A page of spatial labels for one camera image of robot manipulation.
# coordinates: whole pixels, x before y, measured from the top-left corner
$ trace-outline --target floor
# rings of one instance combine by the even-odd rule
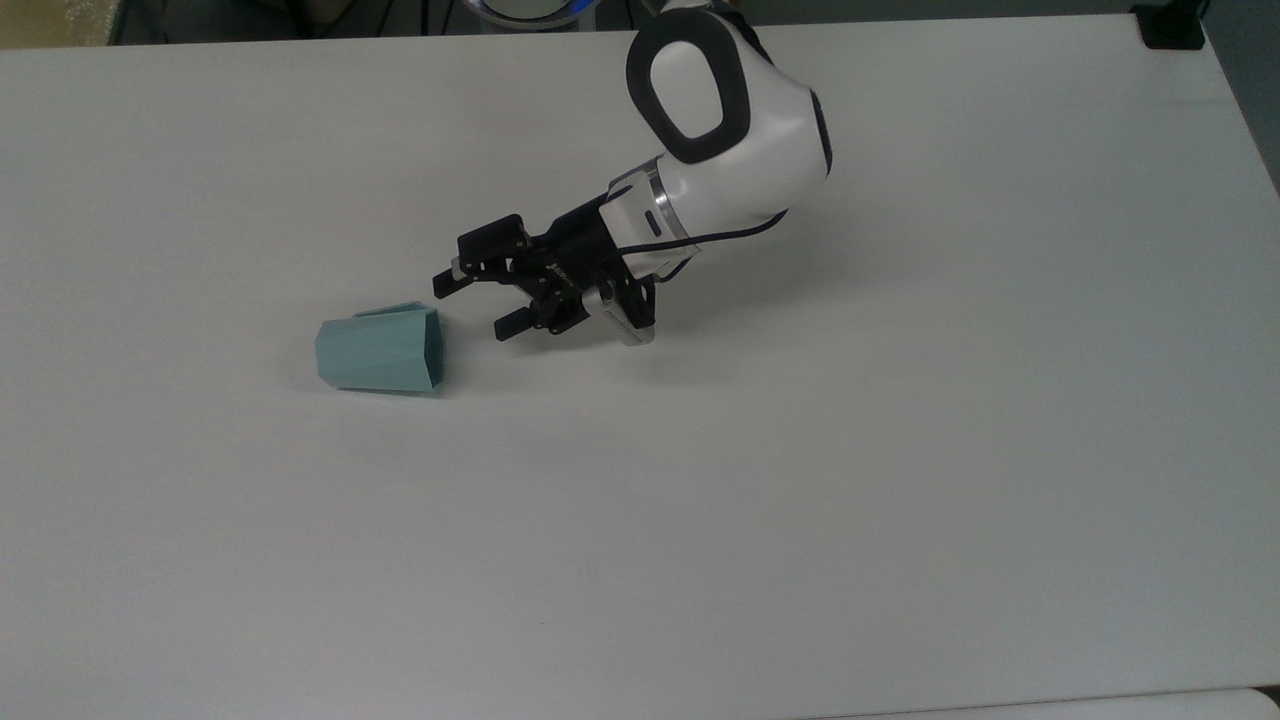
[[[335,0],[305,0],[333,3]],[[599,29],[628,29],[660,0],[602,0]],[[741,0],[753,24],[888,19],[1125,13],[1134,0]],[[1158,3],[1160,0],[1148,0]],[[83,45],[92,3],[119,3],[111,44],[296,40],[283,0],[0,0],[0,47]],[[307,28],[317,37],[467,35],[481,22],[463,0],[352,0],[337,22]],[[1204,27],[1254,141],[1280,188],[1280,3],[1211,0]]]

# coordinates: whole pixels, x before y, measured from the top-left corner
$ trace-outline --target black cable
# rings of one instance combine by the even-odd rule
[[[383,8],[383,19],[378,20],[378,29],[374,32],[374,37],[381,37],[383,29],[387,28],[387,17],[392,14],[392,4],[396,0],[387,0],[387,6]]]
[[[669,281],[671,278],[678,275],[680,270],[684,270],[685,265],[687,265],[690,260],[692,260],[692,258],[685,258],[684,260],[681,260],[680,264],[676,265],[675,270],[667,273],[667,277],[664,277],[664,278],[658,278],[658,282],[664,283],[664,282]]]
[[[668,240],[667,242],[650,242],[648,245],[632,245],[630,247],[623,247],[618,250],[618,255],[635,255],[636,252],[659,252],[662,250],[675,250],[677,247],[687,247],[690,245],[699,245],[703,242],[716,242],[719,240],[735,240],[739,237],[748,237],[753,234],[759,234],[773,225],[782,222],[782,218],[787,214],[786,210],[773,215],[764,223],[755,225],[754,228],[746,228],[742,231],[728,231],[728,232],[713,232],[709,234],[700,234],[698,237],[686,237],[685,240]]]
[[[449,32],[449,15],[453,14],[453,0],[449,0],[449,6],[444,9],[444,24],[440,26],[440,35],[447,35]]]

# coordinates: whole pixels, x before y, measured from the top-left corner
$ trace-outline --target table surface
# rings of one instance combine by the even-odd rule
[[[658,340],[340,393],[659,147],[626,33],[0,53],[0,714],[768,720],[1280,680],[1280,200],[1126,17],[778,27],[828,182]]]

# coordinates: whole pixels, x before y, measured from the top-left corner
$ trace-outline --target silver metal ring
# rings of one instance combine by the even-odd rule
[[[662,219],[667,220],[667,227],[671,228],[676,240],[685,240],[689,237],[689,233],[685,232],[685,225],[680,224],[676,209],[671,206],[671,199],[667,197],[667,188],[662,187],[662,177],[658,174],[658,158],[643,165],[644,174],[649,177],[649,190],[653,192],[653,201],[658,205],[658,211],[662,213]]]

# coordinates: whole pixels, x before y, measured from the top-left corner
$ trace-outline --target blue object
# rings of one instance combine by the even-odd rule
[[[326,320],[316,372],[338,389],[430,392],[444,379],[440,316],[415,301]]]

